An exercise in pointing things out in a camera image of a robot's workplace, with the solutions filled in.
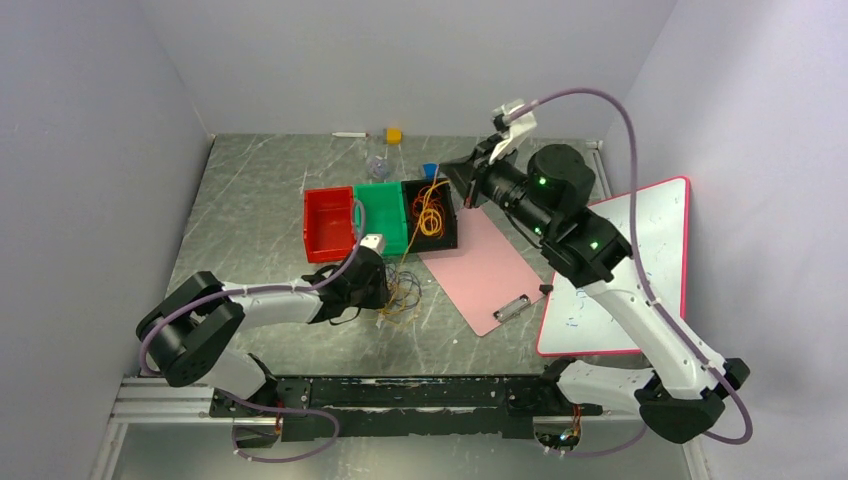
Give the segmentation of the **red plastic bin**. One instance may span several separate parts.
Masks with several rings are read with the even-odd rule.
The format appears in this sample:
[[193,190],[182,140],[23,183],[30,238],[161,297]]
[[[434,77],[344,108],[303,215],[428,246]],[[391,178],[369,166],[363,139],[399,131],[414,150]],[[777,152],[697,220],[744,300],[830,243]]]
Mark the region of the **red plastic bin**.
[[309,263],[343,260],[354,245],[352,186],[310,189],[303,197],[303,244]]

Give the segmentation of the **green plastic bin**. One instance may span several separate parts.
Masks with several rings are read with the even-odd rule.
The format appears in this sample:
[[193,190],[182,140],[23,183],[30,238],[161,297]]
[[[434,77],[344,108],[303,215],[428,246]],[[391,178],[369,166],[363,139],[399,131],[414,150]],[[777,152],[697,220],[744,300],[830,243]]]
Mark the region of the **green plastic bin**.
[[353,186],[353,194],[365,208],[365,232],[383,236],[385,256],[402,256],[409,240],[401,183],[358,184]]

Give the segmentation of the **black plastic bin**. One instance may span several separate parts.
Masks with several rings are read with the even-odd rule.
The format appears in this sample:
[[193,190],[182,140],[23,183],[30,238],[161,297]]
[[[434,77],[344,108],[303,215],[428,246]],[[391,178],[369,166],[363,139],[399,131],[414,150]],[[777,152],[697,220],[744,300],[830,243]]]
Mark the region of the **black plastic bin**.
[[408,229],[408,252],[455,249],[458,227],[447,180],[401,182]]

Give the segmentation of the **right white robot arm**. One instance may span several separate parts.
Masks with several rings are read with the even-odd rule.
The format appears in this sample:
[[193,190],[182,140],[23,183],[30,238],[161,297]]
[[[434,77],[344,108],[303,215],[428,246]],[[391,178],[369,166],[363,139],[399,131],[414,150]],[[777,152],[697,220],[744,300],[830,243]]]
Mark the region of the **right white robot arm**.
[[490,201],[530,229],[548,265],[602,307],[649,361],[639,370],[564,362],[539,389],[548,412],[593,404],[635,413],[676,444],[712,435],[726,403],[740,402],[750,370],[742,359],[709,347],[664,304],[644,265],[637,188],[628,194],[628,222],[620,229],[590,208],[594,172],[567,145],[540,149],[526,171],[487,152],[444,162],[439,170],[467,207]]

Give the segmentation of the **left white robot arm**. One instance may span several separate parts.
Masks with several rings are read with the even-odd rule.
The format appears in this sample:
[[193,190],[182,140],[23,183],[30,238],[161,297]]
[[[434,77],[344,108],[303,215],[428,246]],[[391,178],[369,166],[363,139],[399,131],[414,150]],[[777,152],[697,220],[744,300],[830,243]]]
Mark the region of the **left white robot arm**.
[[389,297],[385,262],[369,247],[284,284],[236,285],[200,271],[139,322],[141,363],[172,387],[206,384],[261,416],[278,403],[278,381],[255,355],[232,347],[239,331],[328,322],[351,308],[378,310]]

